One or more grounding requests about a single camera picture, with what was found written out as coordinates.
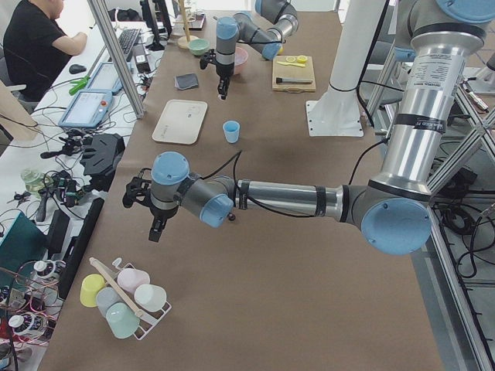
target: tablet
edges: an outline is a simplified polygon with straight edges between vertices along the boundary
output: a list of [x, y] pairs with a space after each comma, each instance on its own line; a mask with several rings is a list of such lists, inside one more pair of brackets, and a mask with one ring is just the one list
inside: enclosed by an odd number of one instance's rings
[[111, 90], [79, 90], [67, 107], [59, 126], [64, 128], [95, 128], [103, 120], [113, 101]]
[[122, 88], [121, 79], [112, 62], [100, 63], [86, 86], [87, 89], [111, 90], [116, 94]]

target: keyboard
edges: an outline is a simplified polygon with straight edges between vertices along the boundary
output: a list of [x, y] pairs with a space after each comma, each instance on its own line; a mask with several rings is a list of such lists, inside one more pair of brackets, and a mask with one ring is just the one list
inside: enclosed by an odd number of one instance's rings
[[118, 37], [118, 42], [121, 44], [122, 52], [126, 61], [132, 59], [132, 47], [136, 44], [141, 29], [125, 29]]

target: computer mouse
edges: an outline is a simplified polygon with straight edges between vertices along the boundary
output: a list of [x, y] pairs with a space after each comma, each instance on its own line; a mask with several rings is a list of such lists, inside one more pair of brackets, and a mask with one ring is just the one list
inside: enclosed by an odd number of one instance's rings
[[86, 67], [81, 64], [73, 64], [69, 67], [69, 73], [75, 75], [76, 73], [81, 73], [86, 70]]

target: cutting board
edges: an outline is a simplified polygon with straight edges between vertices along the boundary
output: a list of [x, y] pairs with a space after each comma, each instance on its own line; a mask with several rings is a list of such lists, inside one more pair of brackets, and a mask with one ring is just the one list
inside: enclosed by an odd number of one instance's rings
[[[316, 91], [315, 71], [312, 67], [312, 57], [308, 56], [306, 67], [283, 66], [277, 61], [286, 62], [287, 56], [276, 56], [273, 60], [271, 88], [275, 91]], [[291, 79], [311, 79], [312, 83], [276, 83], [277, 77]]]

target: blue joint cap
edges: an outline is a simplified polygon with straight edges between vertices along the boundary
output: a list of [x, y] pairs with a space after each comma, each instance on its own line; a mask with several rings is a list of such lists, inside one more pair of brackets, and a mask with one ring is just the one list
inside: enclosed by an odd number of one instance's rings
[[222, 17], [217, 22], [217, 37], [230, 40], [237, 32], [237, 21], [232, 17]]
[[281, 43], [267, 44], [263, 48], [263, 51], [261, 52], [261, 55], [266, 60], [273, 60], [277, 56], [277, 54], [278, 54], [278, 52], [280, 51], [281, 48], [282, 48], [282, 44]]
[[493, 0], [436, 0], [440, 9], [460, 22], [479, 24], [495, 19]]
[[218, 228], [222, 225], [233, 207], [234, 202], [222, 193], [213, 197], [203, 206], [200, 213], [200, 220], [213, 228]]
[[163, 152], [152, 167], [152, 180], [163, 186], [181, 183], [189, 174], [189, 163], [178, 152]]
[[432, 221], [427, 209], [412, 199], [387, 199], [370, 208], [361, 223], [364, 238], [391, 255], [409, 254], [430, 237]]
[[254, 4], [254, 10], [256, 11], [256, 13], [258, 13], [259, 15], [261, 14], [261, 3], [263, 2], [263, 0], [256, 0], [255, 4]]
[[399, 62], [413, 62], [416, 57], [416, 52], [413, 49], [394, 48], [395, 59]]

